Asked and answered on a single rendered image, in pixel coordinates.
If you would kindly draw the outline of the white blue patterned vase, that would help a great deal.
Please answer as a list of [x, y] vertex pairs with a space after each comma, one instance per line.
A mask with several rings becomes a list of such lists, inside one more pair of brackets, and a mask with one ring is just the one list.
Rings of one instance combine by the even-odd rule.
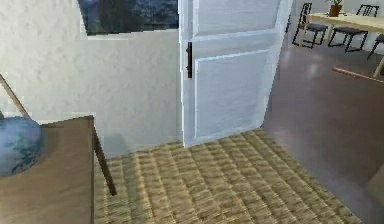
[[35, 165], [43, 151], [44, 135], [31, 118], [15, 116], [0, 120], [0, 176], [22, 173]]

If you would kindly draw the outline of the white panelled room door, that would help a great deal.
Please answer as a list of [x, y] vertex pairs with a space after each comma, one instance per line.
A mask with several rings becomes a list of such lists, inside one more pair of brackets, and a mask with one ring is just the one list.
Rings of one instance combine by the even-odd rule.
[[[292, 3], [178, 0], [184, 147], [263, 124]], [[193, 46], [191, 79], [188, 42]]]

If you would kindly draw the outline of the black chair grey seat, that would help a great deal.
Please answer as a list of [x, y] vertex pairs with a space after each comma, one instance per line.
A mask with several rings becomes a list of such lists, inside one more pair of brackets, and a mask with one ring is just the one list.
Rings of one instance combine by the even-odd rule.
[[[373, 16], [376, 17], [379, 11], [379, 6], [378, 5], [368, 5], [368, 4], [361, 4], [359, 9], [357, 10], [356, 14], [358, 16]], [[333, 44], [332, 41], [334, 40], [335, 36], [337, 34], [343, 34], [344, 39], [342, 43], [336, 43]], [[363, 39], [361, 41], [361, 45], [357, 49], [350, 49], [351, 42], [353, 38], [356, 35], [362, 35]], [[350, 27], [336, 27], [332, 31], [332, 35], [330, 38], [330, 41], [328, 43], [329, 47], [339, 47], [345, 45], [345, 52], [356, 52], [356, 51], [361, 51], [365, 41], [368, 36], [368, 31], [356, 29], [356, 28], [350, 28]]]
[[368, 54], [368, 56], [367, 56], [367, 59], [370, 59], [370, 58], [371, 58], [371, 56], [373, 55], [373, 53], [375, 52], [375, 50], [376, 50], [376, 48], [377, 48], [377, 46], [378, 46], [379, 44], [384, 44], [384, 34], [380, 34], [380, 35], [378, 35], [378, 36], [376, 37], [376, 39], [375, 39], [375, 43], [374, 43], [374, 45], [373, 45], [371, 51], [369, 52], [369, 54]]
[[299, 43], [297, 42], [297, 36], [299, 34], [299, 31], [304, 30], [306, 28], [307, 31], [313, 33], [313, 38], [311, 40], [304, 39], [303, 47], [310, 49], [312, 49], [315, 45], [321, 45], [323, 43], [326, 30], [328, 29], [326, 25], [321, 25], [317, 23], [307, 23], [307, 15], [311, 12], [311, 9], [311, 3], [306, 2], [303, 4], [300, 11], [298, 25], [292, 40], [292, 43], [298, 46]]

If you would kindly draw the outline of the brown wooden table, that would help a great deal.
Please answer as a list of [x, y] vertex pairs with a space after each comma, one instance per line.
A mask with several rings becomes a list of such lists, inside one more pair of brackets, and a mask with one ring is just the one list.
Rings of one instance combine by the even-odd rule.
[[30, 169], [0, 177], [0, 224], [93, 224], [94, 166], [116, 187], [88, 115], [43, 124], [43, 155]]

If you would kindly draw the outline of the green plant brown pot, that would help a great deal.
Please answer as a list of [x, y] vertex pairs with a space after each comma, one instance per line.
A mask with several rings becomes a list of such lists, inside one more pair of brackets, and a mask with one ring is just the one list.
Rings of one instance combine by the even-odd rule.
[[343, 0], [326, 0], [331, 3], [328, 16], [337, 17], [342, 9]]

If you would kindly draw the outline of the thin brown stick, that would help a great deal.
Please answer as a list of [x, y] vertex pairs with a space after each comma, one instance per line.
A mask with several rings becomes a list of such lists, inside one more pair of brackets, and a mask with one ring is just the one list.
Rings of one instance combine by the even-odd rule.
[[17, 98], [14, 91], [11, 89], [11, 87], [9, 86], [5, 78], [2, 76], [2, 74], [0, 74], [0, 84], [2, 85], [2, 87], [4, 88], [4, 90], [10, 97], [10, 99], [12, 100], [12, 102], [15, 104], [19, 112], [22, 114], [22, 116], [30, 118], [28, 112], [26, 111], [26, 109], [24, 108], [20, 100]]

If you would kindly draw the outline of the pale wooden dining table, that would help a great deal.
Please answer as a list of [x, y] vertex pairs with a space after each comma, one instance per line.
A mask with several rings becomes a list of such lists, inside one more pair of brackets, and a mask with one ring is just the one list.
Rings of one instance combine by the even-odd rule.
[[359, 16], [349, 13], [339, 15], [338, 17], [329, 17], [326, 13], [313, 13], [306, 16], [303, 34], [299, 42], [300, 47], [303, 46], [307, 27], [310, 22], [323, 22], [330, 25], [327, 37], [328, 43], [331, 42], [330, 38], [335, 26], [344, 26], [384, 34], [384, 17]]

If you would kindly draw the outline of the dark framed wall picture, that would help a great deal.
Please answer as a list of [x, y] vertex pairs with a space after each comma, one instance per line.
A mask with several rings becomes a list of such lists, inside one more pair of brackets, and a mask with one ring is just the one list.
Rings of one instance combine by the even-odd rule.
[[178, 0], [77, 0], [88, 36], [179, 28]]

